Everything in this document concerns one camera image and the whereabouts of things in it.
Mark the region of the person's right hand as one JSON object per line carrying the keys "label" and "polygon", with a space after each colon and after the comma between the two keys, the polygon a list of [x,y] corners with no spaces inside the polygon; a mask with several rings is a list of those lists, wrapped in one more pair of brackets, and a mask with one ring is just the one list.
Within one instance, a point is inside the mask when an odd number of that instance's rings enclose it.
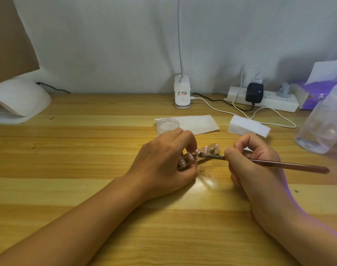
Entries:
{"label": "person's right hand", "polygon": [[[243,148],[248,159],[281,161],[277,152],[254,134],[243,135],[229,148]],[[245,191],[256,219],[285,219],[297,210],[283,169],[252,162],[246,167],[229,164],[229,170],[235,184]]]}

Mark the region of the person's left hand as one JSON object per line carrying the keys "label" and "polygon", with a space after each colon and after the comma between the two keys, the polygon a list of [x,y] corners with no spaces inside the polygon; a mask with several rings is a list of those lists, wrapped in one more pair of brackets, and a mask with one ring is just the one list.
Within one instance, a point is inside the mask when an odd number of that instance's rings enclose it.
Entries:
{"label": "person's left hand", "polygon": [[177,182],[177,163],[184,149],[195,151],[197,141],[191,131],[183,129],[165,132],[141,147],[125,175],[141,203],[184,187]]}

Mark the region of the nail tip holder with pink nails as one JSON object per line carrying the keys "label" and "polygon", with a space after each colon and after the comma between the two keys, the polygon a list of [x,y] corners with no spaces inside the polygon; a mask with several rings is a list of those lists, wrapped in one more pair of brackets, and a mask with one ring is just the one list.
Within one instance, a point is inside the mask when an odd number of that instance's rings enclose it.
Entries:
{"label": "nail tip holder with pink nails", "polygon": [[189,165],[197,162],[200,163],[207,159],[210,155],[220,155],[221,148],[218,144],[210,144],[205,147],[196,149],[194,152],[187,152],[179,158],[177,163],[177,170],[182,171],[189,167]]}

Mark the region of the rose gold nail art pen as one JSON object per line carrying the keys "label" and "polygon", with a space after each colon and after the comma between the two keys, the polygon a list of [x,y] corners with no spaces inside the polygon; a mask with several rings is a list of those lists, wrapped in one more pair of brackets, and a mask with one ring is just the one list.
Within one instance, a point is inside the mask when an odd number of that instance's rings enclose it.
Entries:
{"label": "rose gold nail art pen", "polygon": [[255,159],[249,159],[249,160],[257,165],[271,167],[271,168],[282,168],[282,169],[287,169],[287,170],[297,170],[297,171],[318,173],[318,174],[329,174],[330,173],[330,169],[324,166],[314,166],[314,165],[277,162],[277,161],[266,161],[266,160],[255,160]]}

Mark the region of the person's left forearm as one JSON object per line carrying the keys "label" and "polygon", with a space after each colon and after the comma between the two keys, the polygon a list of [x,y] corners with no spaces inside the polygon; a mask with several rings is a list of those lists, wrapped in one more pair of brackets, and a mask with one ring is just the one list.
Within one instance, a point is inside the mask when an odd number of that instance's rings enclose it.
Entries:
{"label": "person's left forearm", "polygon": [[119,224],[141,203],[145,190],[127,176],[0,254],[0,266],[85,266]]}

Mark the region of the person's right forearm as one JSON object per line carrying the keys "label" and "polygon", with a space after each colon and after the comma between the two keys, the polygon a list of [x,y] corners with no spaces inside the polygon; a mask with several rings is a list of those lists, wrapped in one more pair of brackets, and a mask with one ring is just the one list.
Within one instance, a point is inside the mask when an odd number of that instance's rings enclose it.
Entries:
{"label": "person's right forearm", "polygon": [[337,232],[309,216],[289,188],[247,192],[259,225],[303,266],[337,266]]}

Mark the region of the white paper sheet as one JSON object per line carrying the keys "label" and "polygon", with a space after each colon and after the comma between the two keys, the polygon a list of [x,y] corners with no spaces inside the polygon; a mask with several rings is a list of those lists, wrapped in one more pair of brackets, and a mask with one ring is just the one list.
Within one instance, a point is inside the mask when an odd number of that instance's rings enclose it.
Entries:
{"label": "white paper sheet", "polygon": [[194,135],[205,134],[219,130],[214,118],[211,115],[203,116],[182,116],[173,117],[178,120],[180,128],[184,131],[189,130]]}

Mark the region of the small clear round jar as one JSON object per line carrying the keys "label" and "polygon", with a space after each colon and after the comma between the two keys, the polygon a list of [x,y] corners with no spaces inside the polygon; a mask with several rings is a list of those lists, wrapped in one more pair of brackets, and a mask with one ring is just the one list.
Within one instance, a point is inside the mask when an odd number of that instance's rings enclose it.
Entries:
{"label": "small clear round jar", "polygon": [[167,131],[172,131],[180,128],[180,124],[175,118],[160,118],[155,119],[155,122],[157,128],[157,136]]}

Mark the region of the black power adapter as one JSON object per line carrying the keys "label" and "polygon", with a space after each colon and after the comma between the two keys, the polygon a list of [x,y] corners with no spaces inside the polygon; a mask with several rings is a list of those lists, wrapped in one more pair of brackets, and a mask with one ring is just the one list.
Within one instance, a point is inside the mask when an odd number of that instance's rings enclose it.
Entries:
{"label": "black power adapter", "polygon": [[250,83],[246,89],[245,101],[252,105],[261,103],[264,97],[264,85],[261,83]]}

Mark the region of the white power strip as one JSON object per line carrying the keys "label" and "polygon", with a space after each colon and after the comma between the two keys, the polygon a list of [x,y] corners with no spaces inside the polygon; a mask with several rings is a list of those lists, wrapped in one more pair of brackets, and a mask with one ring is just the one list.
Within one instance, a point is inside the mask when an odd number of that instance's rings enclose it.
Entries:
{"label": "white power strip", "polygon": [[[246,88],[239,90],[238,87],[231,86],[224,100],[230,103],[252,105],[252,103],[245,100],[246,91]],[[264,91],[262,101],[255,104],[255,107],[268,107],[285,112],[295,112],[298,106],[299,103],[293,94],[288,98],[282,98],[272,91]]]}

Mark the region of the white gooseneck desk lamp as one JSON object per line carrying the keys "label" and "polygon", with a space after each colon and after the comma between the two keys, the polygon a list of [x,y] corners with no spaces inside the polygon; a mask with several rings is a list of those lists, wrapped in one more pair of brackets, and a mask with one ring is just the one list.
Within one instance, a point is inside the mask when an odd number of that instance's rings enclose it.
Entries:
{"label": "white gooseneck desk lamp", "polygon": [[174,80],[174,101],[177,109],[190,108],[190,81],[185,74],[182,48],[182,0],[178,0],[178,48],[180,61],[180,75],[175,76]]}

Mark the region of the grey plug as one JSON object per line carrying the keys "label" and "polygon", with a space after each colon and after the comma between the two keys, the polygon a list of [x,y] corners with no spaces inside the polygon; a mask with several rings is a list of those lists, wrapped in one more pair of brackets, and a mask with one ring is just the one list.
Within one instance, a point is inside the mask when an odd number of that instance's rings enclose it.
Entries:
{"label": "grey plug", "polygon": [[290,95],[290,84],[283,82],[280,86],[280,89],[276,92],[276,95],[281,98],[289,98]]}

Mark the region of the purple tissue packet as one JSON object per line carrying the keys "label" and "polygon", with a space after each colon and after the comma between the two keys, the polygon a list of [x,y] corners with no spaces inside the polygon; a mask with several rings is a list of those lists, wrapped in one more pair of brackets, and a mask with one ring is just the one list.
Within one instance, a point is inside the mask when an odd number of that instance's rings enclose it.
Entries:
{"label": "purple tissue packet", "polygon": [[313,110],[337,85],[337,60],[315,62],[307,81],[296,81],[290,85],[301,110]]}

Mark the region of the white backdrop cloth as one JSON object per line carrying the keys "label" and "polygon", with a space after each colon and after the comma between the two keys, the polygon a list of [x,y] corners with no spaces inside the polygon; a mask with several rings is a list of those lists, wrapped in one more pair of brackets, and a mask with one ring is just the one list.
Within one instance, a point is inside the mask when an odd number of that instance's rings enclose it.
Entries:
{"label": "white backdrop cloth", "polygon": [[[25,74],[71,93],[172,93],[180,74],[178,0],[13,0],[39,60]],[[337,60],[337,0],[181,0],[193,92],[259,66],[269,89]]]}

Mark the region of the white nail curing lamp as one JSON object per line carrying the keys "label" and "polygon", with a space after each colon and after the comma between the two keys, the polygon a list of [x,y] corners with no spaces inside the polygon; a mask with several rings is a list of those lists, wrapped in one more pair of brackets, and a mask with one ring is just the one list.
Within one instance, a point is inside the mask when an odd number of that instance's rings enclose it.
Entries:
{"label": "white nail curing lamp", "polygon": [[51,96],[36,83],[13,78],[0,83],[0,124],[18,125],[44,111]]}

